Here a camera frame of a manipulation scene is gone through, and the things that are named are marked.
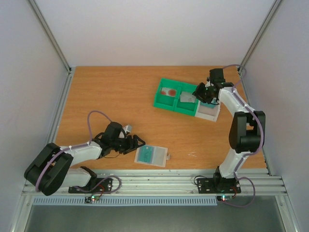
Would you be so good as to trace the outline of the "white red floral card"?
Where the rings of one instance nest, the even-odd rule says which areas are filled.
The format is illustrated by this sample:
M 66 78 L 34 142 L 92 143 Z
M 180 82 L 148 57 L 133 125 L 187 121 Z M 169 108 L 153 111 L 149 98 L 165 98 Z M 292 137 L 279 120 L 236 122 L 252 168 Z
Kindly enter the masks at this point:
M 195 103 L 196 97 L 192 95 L 190 92 L 182 92 L 180 94 L 180 102 L 183 103 Z

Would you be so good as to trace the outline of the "white card holder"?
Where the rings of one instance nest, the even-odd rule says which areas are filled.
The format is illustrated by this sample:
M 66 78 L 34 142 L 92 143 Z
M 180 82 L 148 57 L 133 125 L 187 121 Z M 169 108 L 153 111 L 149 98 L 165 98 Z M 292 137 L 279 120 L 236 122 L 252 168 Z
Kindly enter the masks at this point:
M 137 152 L 139 148 L 136 150 L 136 155 L 135 155 L 135 163 L 140 163 L 137 162 Z M 153 154 L 153 160 L 152 163 L 146 164 L 146 163 L 141 163 L 141 164 L 146 164 L 146 165 L 152 165 L 156 167 L 165 167 L 166 162 L 167 162 L 167 156 L 168 156 L 168 149 L 165 147 L 159 147 L 159 146 L 154 146 L 154 154 Z

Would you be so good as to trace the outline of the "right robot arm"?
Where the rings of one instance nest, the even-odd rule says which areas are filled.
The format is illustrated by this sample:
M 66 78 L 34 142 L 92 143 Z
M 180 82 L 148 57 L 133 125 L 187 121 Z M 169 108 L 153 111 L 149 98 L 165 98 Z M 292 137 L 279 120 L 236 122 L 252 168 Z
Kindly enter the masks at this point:
M 199 193 L 240 193 L 238 170 L 249 156 L 258 153 L 264 145 L 266 115 L 249 106 L 238 94 L 236 85 L 227 82 L 224 70 L 210 70 L 207 83 L 200 83 L 193 95 L 202 103 L 217 100 L 224 104 L 233 120 L 229 132 L 230 150 L 211 178 L 199 177 Z

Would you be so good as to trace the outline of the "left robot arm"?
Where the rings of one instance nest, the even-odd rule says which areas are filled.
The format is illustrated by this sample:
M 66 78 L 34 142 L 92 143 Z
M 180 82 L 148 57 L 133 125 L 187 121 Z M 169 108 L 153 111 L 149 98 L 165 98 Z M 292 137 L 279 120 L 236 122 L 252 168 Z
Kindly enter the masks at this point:
M 100 184 L 97 174 L 90 168 L 72 166 L 87 160 L 101 159 L 111 151 L 128 154 L 145 145 L 137 135 L 130 135 L 131 127 L 111 122 L 104 132 L 80 145 L 57 146 L 47 144 L 26 168 L 24 178 L 37 192 L 50 196 L 59 188 L 73 187 L 80 192 L 96 190 Z

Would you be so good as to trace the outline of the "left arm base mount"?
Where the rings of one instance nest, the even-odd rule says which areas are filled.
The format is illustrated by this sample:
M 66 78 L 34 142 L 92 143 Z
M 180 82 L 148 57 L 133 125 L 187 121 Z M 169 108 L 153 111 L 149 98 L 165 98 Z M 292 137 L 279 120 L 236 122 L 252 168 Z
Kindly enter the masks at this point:
M 103 180 L 103 178 L 98 178 L 94 186 L 87 185 L 85 187 L 69 187 L 68 193 L 70 194 L 83 194 L 83 193 L 95 193 L 95 192 L 109 192 L 113 187 L 113 179 L 107 178 Z

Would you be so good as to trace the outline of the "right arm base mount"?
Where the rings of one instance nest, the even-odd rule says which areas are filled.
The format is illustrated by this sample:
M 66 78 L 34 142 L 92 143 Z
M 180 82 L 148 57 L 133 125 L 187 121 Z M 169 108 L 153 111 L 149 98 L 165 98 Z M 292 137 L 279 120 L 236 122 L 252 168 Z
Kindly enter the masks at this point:
M 214 178 L 198 178 L 197 189 L 199 194 L 241 193 L 239 181 L 235 178 L 223 178 L 221 180 L 215 180 Z

